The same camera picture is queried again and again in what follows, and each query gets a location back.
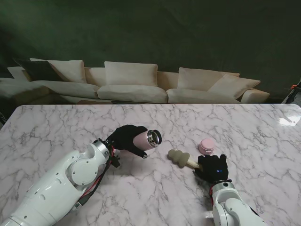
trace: marble table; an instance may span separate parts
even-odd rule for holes
[[[166,157],[216,141],[229,177],[269,224],[301,225],[301,109],[297,105],[27,105],[0,131],[0,222],[26,190],[72,149],[84,151],[125,124],[162,132],[144,160],[121,154],[95,195],[58,226],[212,226],[209,185]]]

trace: dark wall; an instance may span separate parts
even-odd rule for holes
[[[239,72],[285,97],[300,79],[299,2],[1,0],[0,29],[11,36],[3,45],[15,57]]]

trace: white plastic casing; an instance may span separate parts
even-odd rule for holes
[[[232,183],[213,187],[213,218],[216,226],[267,226],[241,199]]]
[[[106,163],[108,156],[109,151],[101,144],[96,144],[96,146],[90,144],[84,153],[79,151],[68,153],[31,186],[20,206],[1,226],[51,226],[55,224],[77,203],[91,185],[89,183],[93,182],[97,176],[98,167]],[[72,170],[76,170],[78,174],[72,174]]]

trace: black glove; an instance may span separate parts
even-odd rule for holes
[[[220,158],[217,155],[205,155],[198,157],[198,163],[202,165],[203,171],[194,169],[195,173],[203,180],[214,184],[220,180],[228,179],[228,165],[226,163],[227,156],[221,154]]]
[[[128,150],[129,152],[138,155],[144,159],[147,158],[147,153],[137,148],[133,139],[139,135],[147,131],[147,128],[144,126],[134,126],[134,125],[125,125],[117,128],[107,139],[114,148],[119,150]]]

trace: pink thermos bottle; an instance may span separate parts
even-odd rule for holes
[[[158,130],[148,130],[137,135],[133,143],[140,150],[146,151],[157,147],[162,143],[162,136]]]

